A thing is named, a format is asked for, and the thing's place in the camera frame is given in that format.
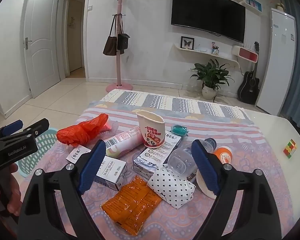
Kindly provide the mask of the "person's left hand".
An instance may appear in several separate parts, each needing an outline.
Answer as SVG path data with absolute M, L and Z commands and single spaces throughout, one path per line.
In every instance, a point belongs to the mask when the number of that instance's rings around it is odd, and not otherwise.
M 18 171 L 18 166 L 17 164 L 13 163 L 9 166 L 9 178 L 8 178 L 8 189 L 4 189 L 3 193 L 8 192 L 9 196 L 9 201 L 7 204 L 7 210 L 9 213 L 14 214 L 15 216 L 19 217 L 20 211 L 21 211 L 21 192 L 20 192 L 20 187 L 19 183 L 16 180 L 15 176 L 13 175 L 15 172 Z

